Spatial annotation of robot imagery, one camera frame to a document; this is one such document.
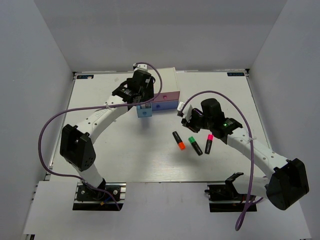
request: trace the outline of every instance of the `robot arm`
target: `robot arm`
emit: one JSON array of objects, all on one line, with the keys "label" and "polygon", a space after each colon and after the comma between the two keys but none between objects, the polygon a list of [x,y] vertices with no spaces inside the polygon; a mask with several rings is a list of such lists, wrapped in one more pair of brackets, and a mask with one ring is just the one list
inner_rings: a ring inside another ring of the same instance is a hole
[{"label": "robot arm", "polygon": [[[132,106],[108,105],[135,104],[154,97],[154,78],[147,72],[147,66],[134,66],[133,77],[112,92],[106,102],[106,108],[95,111],[91,116],[75,126],[67,124],[62,129],[60,154],[70,163],[91,186],[105,189],[106,181],[99,174],[94,162],[96,153],[93,144],[100,134],[118,117],[128,112]],[[103,193],[92,189],[94,199],[101,199]]]},{"label": "robot arm", "polygon": [[[201,102],[202,111],[189,107],[181,112],[183,103],[178,107],[178,115],[183,117],[184,127],[198,133],[200,129],[210,130],[212,134],[225,144],[238,150],[248,159],[251,158],[251,145],[254,147],[254,163],[264,172],[266,177],[254,177],[251,195],[269,199],[278,209],[285,210],[309,192],[305,165],[299,159],[288,160],[258,140],[250,139],[248,132],[233,118],[225,117],[219,102],[206,99]],[[230,198],[246,194],[249,187],[249,176],[237,172],[225,181],[224,193]]]}]

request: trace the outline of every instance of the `pink cap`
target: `pink cap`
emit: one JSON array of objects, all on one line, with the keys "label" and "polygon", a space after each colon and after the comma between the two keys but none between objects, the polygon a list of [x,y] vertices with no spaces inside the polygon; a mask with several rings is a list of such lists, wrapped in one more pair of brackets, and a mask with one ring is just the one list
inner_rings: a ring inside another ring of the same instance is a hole
[{"label": "pink cap", "polygon": [[214,139],[214,136],[213,136],[212,134],[209,134],[209,135],[208,135],[208,140],[211,140],[211,141],[212,141],[213,139]]}]

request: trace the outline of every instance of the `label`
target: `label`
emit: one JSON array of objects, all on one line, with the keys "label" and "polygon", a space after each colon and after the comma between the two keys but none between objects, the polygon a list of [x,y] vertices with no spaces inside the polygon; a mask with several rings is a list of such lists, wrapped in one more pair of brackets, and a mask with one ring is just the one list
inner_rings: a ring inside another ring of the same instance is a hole
[{"label": "label", "polygon": [[151,104],[148,102],[148,103],[146,103],[146,104],[142,104],[142,105],[140,105],[140,108],[142,108],[142,109],[149,109],[149,108],[151,108]]},{"label": "label", "polygon": [[93,79],[94,75],[78,75],[76,79]]},{"label": "label", "polygon": [[126,90],[124,91],[124,93],[125,93],[125,94],[127,94],[127,95],[130,95],[130,93],[131,93],[131,90],[129,90],[129,89],[126,89]]},{"label": "label", "polygon": [[231,120],[227,120],[227,121],[225,121],[224,123],[223,123],[223,126],[224,127],[228,127],[228,126],[230,126],[231,124],[233,124],[233,121],[231,121]]},{"label": "label", "polygon": [[243,72],[227,72],[228,77],[244,77],[245,74]]}]

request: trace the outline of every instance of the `black sticker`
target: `black sticker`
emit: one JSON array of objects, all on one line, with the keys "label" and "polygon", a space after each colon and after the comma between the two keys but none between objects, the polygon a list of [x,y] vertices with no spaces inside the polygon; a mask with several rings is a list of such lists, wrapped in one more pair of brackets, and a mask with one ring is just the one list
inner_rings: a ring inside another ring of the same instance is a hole
[{"label": "black sticker", "polygon": [[76,79],[93,79],[93,75],[78,75],[76,76]]},{"label": "black sticker", "polygon": [[227,72],[229,77],[244,77],[245,74],[243,72]]}]

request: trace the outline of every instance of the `white table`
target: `white table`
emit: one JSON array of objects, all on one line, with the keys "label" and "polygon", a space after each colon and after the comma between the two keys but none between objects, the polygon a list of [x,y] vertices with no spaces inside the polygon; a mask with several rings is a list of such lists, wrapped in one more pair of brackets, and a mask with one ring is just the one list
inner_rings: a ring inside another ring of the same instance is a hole
[{"label": "white table", "polygon": [[[76,80],[69,107],[101,105],[129,76],[131,73],[100,74],[93,79]],[[253,135],[267,144],[245,77],[227,77],[225,72],[179,72],[177,76],[182,99],[209,89],[226,94],[247,117]],[[213,94],[199,96],[192,105],[200,106],[203,99],[211,97],[220,101],[226,116],[242,123],[235,109]],[[65,123],[76,124],[91,112],[70,113]],[[310,238],[298,202],[281,211],[269,201],[263,201],[257,206],[257,212],[247,213],[238,232],[234,230],[238,212],[210,213],[208,196],[204,194],[205,182],[224,181],[234,172],[249,174],[249,160],[217,139],[210,155],[197,156],[187,139],[194,135],[204,150],[208,132],[194,134],[183,128],[180,121],[175,111],[157,112],[151,118],[138,119],[132,109],[96,141],[96,166],[106,181],[127,182],[120,212],[72,211],[77,180],[51,176],[50,181],[39,183],[24,234],[35,234],[35,240]],[[172,131],[178,131],[188,149],[180,151]],[[59,155],[59,148],[53,160],[54,171],[77,174]],[[262,174],[255,169],[256,176]]]},{"label": "white table", "polygon": [[[69,108],[103,105],[111,92],[132,73],[95,74],[93,79],[77,79]],[[245,76],[227,76],[226,72],[178,72],[180,100],[195,93],[215,90],[231,98],[249,121],[253,135],[263,144],[266,137]],[[243,120],[235,108],[224,98],[208,93],[191,101],[201,108],[200,102],[217,98],[226,117]],[[71,112],[64,124],[75,125],[93,110]],[[205,150],[209,131],[198,134],[182,127],[175,110],[154,112],[152,117],[138,118],[135,107],[112,123],[94,144],[95,165],[107,182],[209,182],[224,181],[234,172],[249,174],[250,161],[235,149],[215,139],[210,155],[198,156],[188,142],[194,136],[202,151]],[[172,132],[177,131],[186,145],[181,151]],[[59,154],[60,143],[53,157],[53,170],[64,174],[77,174]],[[255,176],[263,173],[255,168]],[[53,181],[76,179],[52,176]]]}]

